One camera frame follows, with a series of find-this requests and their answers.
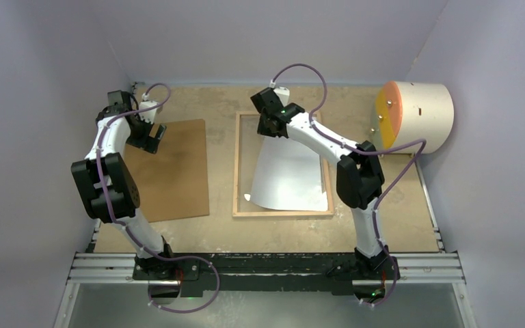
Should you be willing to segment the glossy printed photo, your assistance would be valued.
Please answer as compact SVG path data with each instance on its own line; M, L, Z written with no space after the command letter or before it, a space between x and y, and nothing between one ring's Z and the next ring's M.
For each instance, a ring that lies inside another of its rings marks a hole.
M283 137L264 137L248 199L269 210L328 209L320 156Z

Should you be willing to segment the wooden picture frame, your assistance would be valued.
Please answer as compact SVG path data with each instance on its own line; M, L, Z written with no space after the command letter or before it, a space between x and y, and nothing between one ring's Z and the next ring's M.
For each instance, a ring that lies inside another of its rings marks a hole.
M334 197L329 165L321 159L323 190L327 194L328 209L321 212L269 210L251 203L250 190L254 178L258 155L262 148L263 136L257 135L258 114L240 111L235 120L234 176L232 192L232 216L234 218L285 218L285 217L332 217Z

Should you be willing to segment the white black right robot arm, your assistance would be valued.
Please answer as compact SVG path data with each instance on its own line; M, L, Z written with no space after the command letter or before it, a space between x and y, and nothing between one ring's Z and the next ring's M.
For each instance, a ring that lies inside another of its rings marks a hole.
M260 116L259 135L295 141L335 166L337 196L353 217L358 273L372 278L383 268L395 269L379 229L377 205L385 178L374 145L331 131L298 104L284 104L275 88L266 87L250 100Z

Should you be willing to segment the brown backing board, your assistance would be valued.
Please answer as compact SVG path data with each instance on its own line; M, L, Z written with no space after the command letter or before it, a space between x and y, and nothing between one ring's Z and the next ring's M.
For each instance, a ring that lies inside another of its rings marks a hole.
M139 189L140 208L151 223L207 216L206 122L165 125L155 154L126 146L124 161Z

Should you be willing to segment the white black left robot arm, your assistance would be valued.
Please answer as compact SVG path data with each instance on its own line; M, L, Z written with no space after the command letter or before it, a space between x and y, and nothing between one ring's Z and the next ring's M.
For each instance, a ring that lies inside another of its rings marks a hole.
M108 105L96 117L93 146L71 165L72 177L87 215L119 230L134 247L135 274L169 279L176 272L171 247L145 218L139 189L124 160L127 146L157 152L166 127L160 125L155 136L150 133L164 103L147 94L137 101L122 90L107 97Z

